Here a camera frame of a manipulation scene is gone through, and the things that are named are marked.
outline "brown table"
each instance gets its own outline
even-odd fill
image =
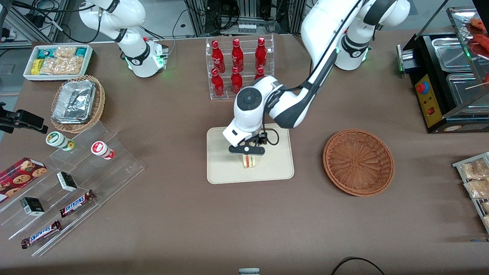
[[[292,179],[222,185],[206,180],[206,132],[228,125],[233,103],[209,99],[205,40],[178,41],[173,68],[148,79],[127,69],[116,44],[93,44],[89,73],[107,93],[102,121],[147,168],[42,257],[0,233],[0,274],[233,275],[259,267],[313,275],[347,256],[387,274],[487,274],[489,244],[469,242],[487,235],[451,164],[489,151],[489,135],[426,134],[414,89],[396,72],[395,46],[412,34],[378,32],[359,69],[331,72],[290,131]],[[298,85],[309,63],[293,36],[276,36],[279,80]],[[16,108],[49,118],[59,85],[26,81]],[[348,128],[376,134],[394,156],[394,179],[377,196],[349,196],[326,176],[323,147]],[[43,135],[17,129],[0,143],[0,168],[53,151]],[[347,265],[337,274],[373,270]]]

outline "coca-cola bottle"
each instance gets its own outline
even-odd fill
[[[231,76],[231,83],[233,85],[233,93],[238,94],[243,87],[243,78],[240,75],[240,71],[237,66],[233,67],[233,75]]]
[[[240,40],[237,38],[233,39],[233,51],[231,52],[231,56],[233,57],[233,66],[238,67],[239,71],[243,71],[245,69],[245,61],[243,50],[240,46]]]
[[[211,82],[212,82],[212,87],[214,88],[214,93],[216,94],[217,97],[224,96],[224,82],[222,81],[219,72],[217,71],[216,68],[212,68],[211,73],[212,73]]]
[[[256,75],[255,75],[255,80],[257,80],[258,78],[260,77],[264,77],[265,75],[263,74],[265,70],[263,69],[263,67],[259,67],[258,69],[256,69]]]
[[[221,73],[226,71],[226,66],[224,65],[224,55],[219,48],[219,42],[213,40],[212,43],[212,63]]]
[[[267,66],[267,49],[265,48],[265,38],[258,38],[258,46],[255,51],[255,67],[258,69],[259,67]]]

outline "red and white bottle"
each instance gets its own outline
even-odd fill
[[[238,94],[243,87],[243,78],[240,75],[238,67],[233,67],[233,75],[231,76],[231,84],[233,86],[233,93]]]
[[[255,51],[255,67],[265,68],[267,66],[267,49],[265,48],[265,38],[258,38],[258,46]]]
[[[91,151],[96,156],[101,156],[106,160],[110,160],[115,156],[115,151],[110,149],[103,141],[96,141],[91,148]]]
[[[256,69],[256,75],[255,75],[255,80],[257,80],[258,78],[260,77],[264,77],[265,75],[263,74],[265,70],[263,69],[263,67],[259,67],[258,69]]]
[[[233,39],[233,51],[231,52],[231,56],[233,58],[233,66],[238,67],[239,71],[243,71],[245,69],[245,59],[243,50],[240,46],[240,40],[237,38]]]
[[[216,68],[212,68],[211,73],[212,73],[211,82],[212,82],[212,87],[214,88],[214,93],[216,94],[217,97],[224,96],[224,82],[222,81],[219,72],[217,71]]]
[[[224,65],[224,55],[222,54],[222,51],[219,48],[219,43],[217,42],[217,40],[213,40],[211,46],[212,46],[212,63],[214,64],[214,67],[219,70],[219,72],[224,73],[226,71],[226,66]]]

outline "wicker basket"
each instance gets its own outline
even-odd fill
[[[102,87],[100,82],[95,77],[90,75],[84,75],[82,77],[73,78],[68,81],[74,82],[74,81],[82,81],[82,80],[90,80],[97,85],[97,90],[95,92],[95,99],[93,100],[91,118],[85,124],[61,124],[61,123],[54,122],[54,120],[51,119],[51,122],[53,123],[54,127],[60,131],[78,134],[83,130],[85,130],[86,128],[90,127],[90,125],[92,125],[93,123],[97,122],[102,116],[102,112],[104,111],[104,104],[105,104],[104,87]],[[54,107],[56,107],[56,103],[58,102],[58,96],[60,95],[61,87],[58,89],[58,92],[54,96],[53,103],[51,104],[52,112],[54,112]]]
[[[394,176],[394,160],[387,146],[359,129],[334,134],[324,147],[323,164],[336,186],[359,197],[379,194]]]

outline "black machine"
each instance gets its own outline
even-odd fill
[[[14,128],[27,128],[43,134],[47,133],[47,126],[43,125],[44,118],[25,110],[7,111],[3,109],[4,106],[5,103],[0,102],[0,131],[11,134]]]
[[[471,24],[489,27],[489,5],[473,3],[445,0],[403,49],[398,46],[400,70],[411,77],[429,133],[489,132],[489,85],[471,88],[489,81],[489,52],[474,40],[488,34]]]

